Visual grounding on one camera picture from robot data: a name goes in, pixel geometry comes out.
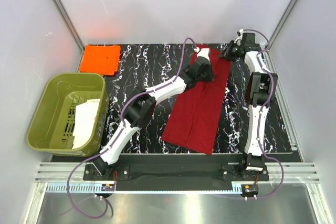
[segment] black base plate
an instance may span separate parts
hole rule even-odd
[[[237,170],[238,165],[222,165],[222,173],[224,181],[251,181],[256,180],[255,173],[239,173]],[[258,175],[258,181],[269,181],[267,167],[265,165],[264,170]]]
[[[108,180],[108,181],[114,181],[114,172],[117,172],[117,181],[126,181],[129,178],[130,173],[130,166],[125,163],[116,163],[115,166],[108,169],[105,174],[102,176],[99,174],[99,172],[95,169],[93,165],[86,165],[85,166],[85,172],[83,175],[83,180]]]

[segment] red cloth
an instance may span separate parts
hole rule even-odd
[[[177,97],[162,135],[164,141],[212,154],[231,67],[231,62],[219,59],[218,54],[219,51],[211,49],[210,61],[215,74],[214,80],[199,82],[196,87]],[[197,53],[194,53],[191,63],[195,61],[196,56]]]

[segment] white cloth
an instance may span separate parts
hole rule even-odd
[[[75,139],[72,149],[85,145],[91,138],[99,101],[100,99],[91,99],[76,106],[75,128],[72,134]]]

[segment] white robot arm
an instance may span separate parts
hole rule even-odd
[[[257,173],[263,171],[265,167],[265,158],[261,149],[264,149],[266,116],[275,96],[278,76],[275,73],[270,73],[266,67],[261,57],[260,46],[255,43],[255,34],[241,30],[238,32],[238,36],[235,41],[232,40],[229,43],[221,57],[230,61],[242,58],[251,72],[245,94],[245,101],[249,109],[248,138],[239,172]]]
[[[181,94],[193,88],[199,81],[212,81],[214,74],[209,59],[210,49],[196,49],[197,58],[192,65],[187,65],[179,74],[170,80],[160,83],[154,87],[142,89],[135,88],[131,97],[137,94],[148,92],[141,95],[138,99],[130,103],[125,110],[124,123],[121,123],[116,132],[100,151],[101,155],[93,164],[96,170],[102,175],[108,166],[118,161],[119,155],[132,135],[141,127],[146,126],[154,112],[155,106],[169,97]]]
[[[271,99],[261,109],[269,96],[270,82],[267,74],[268,69],[261,59],[261,55],[258,55],[259,50],[259,44],[255,43],[255,34],[242,33],[237,40],[232,40],[226,50],[219,55],[220,58],[225,58],[229,61],[243,58],[251,71],[251,78],[245,97],[250,114],[248,140],[240,164],[240,170],[248,172],[261,172],[264,169],[265,161],[258,139],[264,139],[266,116],[272,101]],[[120,153],[132,135],[139,128],[149,123],[156,105],[173,95],[181,94],[193,88],[198,81],[213,80],[214,74],[209,54],[209,48],[198,50],[195,62],[184,68],[179,76],[174,76],[172,79],[151,88],[135,88],[132,97],[144,91],[151,93],[150,95],[140,96],[126,108],[124,123],[119,125],[110,141],[100,151],[101,156],[93,162],[100,174],[103,174],[110,165],[118,161]],[[272,75],[274,75],[276,85],[277,75],[273,73]],[[257,130],[260,113],[262,113],[262,117],[260,118],[258,137]]]

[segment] white wall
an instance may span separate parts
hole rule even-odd
[[[336,1],[299,0],[271,48],[299,141],[336,220]]]
[[[74,71],[77,49],[51,0],[0,0],[0,223],[23,223],[40,162],[26,144],[46,82]]]
[[[289,0],[62,0],[87,44],[230,41],[241,28],[270,36]]]

